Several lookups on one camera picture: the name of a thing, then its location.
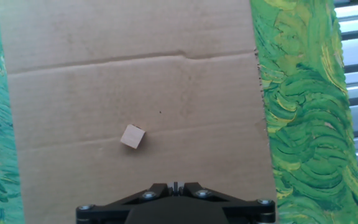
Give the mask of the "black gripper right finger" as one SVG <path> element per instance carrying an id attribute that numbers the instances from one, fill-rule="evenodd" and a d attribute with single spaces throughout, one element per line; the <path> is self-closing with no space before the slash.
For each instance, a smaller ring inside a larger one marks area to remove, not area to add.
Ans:
<path id="1" fill-rule="evenodd" d="M 217 205 L 230 223 L 237 218 L 245 218 L 248 223 L 275 223 L 275 202 L 272 199 L 243 200 L 202 187 L 198 182 L 176 182 L 176 196 Z"/>

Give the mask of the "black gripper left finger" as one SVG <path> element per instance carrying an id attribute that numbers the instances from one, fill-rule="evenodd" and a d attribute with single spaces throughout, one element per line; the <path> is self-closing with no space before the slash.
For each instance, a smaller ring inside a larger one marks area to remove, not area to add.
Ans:
<path id="1" fill-rule="evenodd" d="M 175 183 L 152 184 L 149 189 L 107 205 L 85 204 L 76 208 L 76 224 L 124 223 L 129 212 L 138 205 L 175 195 Z"/>

